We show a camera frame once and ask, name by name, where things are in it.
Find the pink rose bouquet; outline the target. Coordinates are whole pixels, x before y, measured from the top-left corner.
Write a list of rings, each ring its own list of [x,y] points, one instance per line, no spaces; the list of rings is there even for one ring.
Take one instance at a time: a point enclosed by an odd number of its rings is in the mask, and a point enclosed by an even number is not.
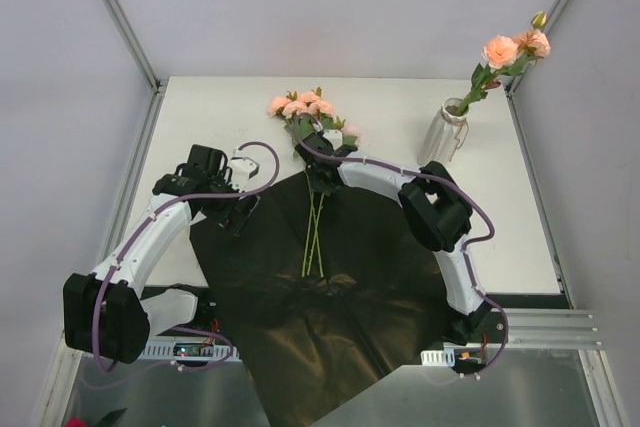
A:
[[[334,129],[335,114],[332,104],[322,97],[323,90],[317,87],[305,92],[288,91],[284,96],[274,97],[267,108],[268,115],[284,122],[284,129],[291,139],[294,157],[301,158],[295,151],[300,140],[312,133],[316,123],[326,129]],[[309,214],[304,241],[304,254],[301,276],[310,277],[317,274],[325,278],[322,248],[320,245],[320,220],[328,195],[311,190],[308,175],[304,176],[309,194]]]

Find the pale pink rose stem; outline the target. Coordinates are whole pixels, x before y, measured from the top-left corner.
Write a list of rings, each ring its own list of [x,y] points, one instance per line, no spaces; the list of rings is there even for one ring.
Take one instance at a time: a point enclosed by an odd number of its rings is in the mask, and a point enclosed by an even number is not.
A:
[[[360,142],[360,133],[356,127],[337,117],[334,120],[332,146],[342,155],[355,152]]]

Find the black wrapping paper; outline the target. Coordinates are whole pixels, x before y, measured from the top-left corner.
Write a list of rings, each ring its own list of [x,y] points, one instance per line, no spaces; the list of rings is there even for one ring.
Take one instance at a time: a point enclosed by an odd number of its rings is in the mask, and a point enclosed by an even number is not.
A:
[[[190,242],[269,423],[308,426],[439,341],[449,319],[433,254],[400,206],[356,188],[308,224],[304,174],[264,191],[244,230]]]

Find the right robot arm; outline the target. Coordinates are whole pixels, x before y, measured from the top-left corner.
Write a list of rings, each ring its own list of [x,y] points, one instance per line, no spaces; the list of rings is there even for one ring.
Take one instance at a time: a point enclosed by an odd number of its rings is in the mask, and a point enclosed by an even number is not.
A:
[[[335,149],[318,132],[297,140],[295,150],[317,191],[331,194],[341,188],[358,188],[398,202],[411,233],[437,261],[452,311],[452,334],[466,342],[481,335],[491,305],[468,252],[471,217],[477,205],[447,169],[435,161],[418,170],[405,169],[360,155],[354,146]]]

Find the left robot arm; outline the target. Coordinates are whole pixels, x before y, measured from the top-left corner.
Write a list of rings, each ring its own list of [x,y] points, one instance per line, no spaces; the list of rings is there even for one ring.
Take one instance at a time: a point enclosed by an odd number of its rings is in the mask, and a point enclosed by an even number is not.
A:
[[[116,363],[131,364],[148,340],[182,328],[204,334],[210,310],[186,287],[169,287],[144,297],[159,261],[197,215],[230,233],[239,233],[259,202],[247,183],[259,172],[257,161],[235,152],[192,145],[186,162],[163,175],[131,232],[88,274],[72,274],[63,286],[64,340],[68,347]]]

